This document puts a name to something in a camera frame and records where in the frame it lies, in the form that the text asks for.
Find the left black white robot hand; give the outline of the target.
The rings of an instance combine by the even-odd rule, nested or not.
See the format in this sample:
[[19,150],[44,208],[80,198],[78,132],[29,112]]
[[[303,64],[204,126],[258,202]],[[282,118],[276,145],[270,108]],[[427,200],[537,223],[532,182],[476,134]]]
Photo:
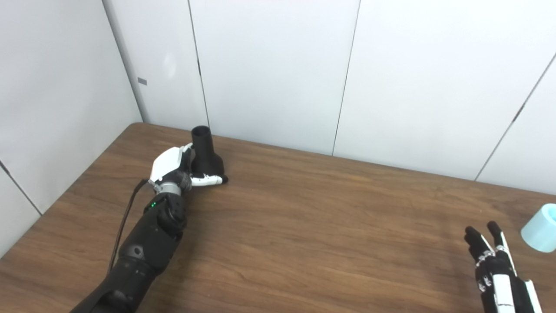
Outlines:
[[181,196],[193,187],[219,186],[228,182],[224,174],[194,173],[194,151],[193,144],[188,143],[167,149],[154,160],[148,183],[155,195],[172,193]]

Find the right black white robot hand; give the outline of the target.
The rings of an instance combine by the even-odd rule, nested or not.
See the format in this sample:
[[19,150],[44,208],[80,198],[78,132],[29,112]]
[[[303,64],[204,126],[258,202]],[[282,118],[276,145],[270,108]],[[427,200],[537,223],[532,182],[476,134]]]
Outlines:
[[475,262],[475,281],[485,313],[540,313],[532,280],[517,274],[506,236],[495,221],[487,224],[494,244],[472,226],[465,228],[464,240]]

